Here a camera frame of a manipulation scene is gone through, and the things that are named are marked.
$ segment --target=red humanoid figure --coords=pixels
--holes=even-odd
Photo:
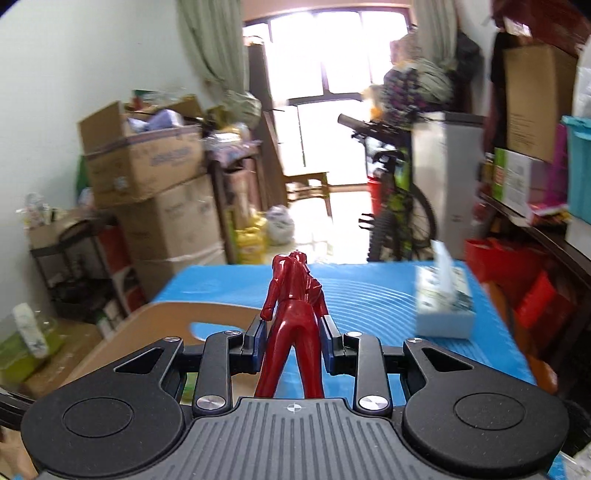
[[[255,397],[273,398],[293,345],[304,397],[324,398],[316,317],[327,315],[328,310],[322,285],[310,275],[304,253],[296,251],[273,259],[273,279],[261,310],[263,320],[271,321],[276,303],[275,323],[267,339]]]

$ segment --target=bicycle wheel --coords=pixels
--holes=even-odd
[[[400,260],[400,238],[396,214],[382,209],[374,220],[374,228],[369,237],[368,262]]]
[[[414,248],[421,250],[431,247],[431,240],[437,238],[437,222],[431,204],[425,194],[414,183],[409,193],[413,198],[413,215],[411,229],[413,230]]]

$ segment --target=shelf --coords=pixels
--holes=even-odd
[[[588,288],[591,288],[591,260],[564,240],[564,232],[527,226],[524,217],[498,200],[485,194],[481,194],[480,197],[529,236],[536,239],[556,260],[575,274]]]

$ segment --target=silver screw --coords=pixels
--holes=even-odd
[[[379,395],[367,395],[359,400],[359,405],[366,410],[383,410],[388,406],[388,400]]]
[[[217,410],[226,404],[226,400],[219,395],[204,395],[197,399],[196,404],[203,410]]]

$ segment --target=wooden chair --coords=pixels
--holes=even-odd
[[[278,194],[282,197],[282,203],[284,205],[309,198],[324,199],[326,213],[332,218],[329,182],[326,175],[327,172],[311,170],[303,166],[296,170],[286,170],[281,162],[279,143],[277,142],[277,134],[271,119],[271,114],[269,112],[264,112],[263,116],[266,130],[265,133],[267,136],[267,138],[264,139],[264,142],[270,144],[273,150],[272,155],[269,156],[269,160],[271,160],[273,165],[265,165],[265,170],[269,169],[270,171],[270,175],[267,175],[267,172],[265,172],[267,185],[274,181],[281,184],[281,191],[278,192]],[[318,181],[320,184],[311,185],[310,180]]]

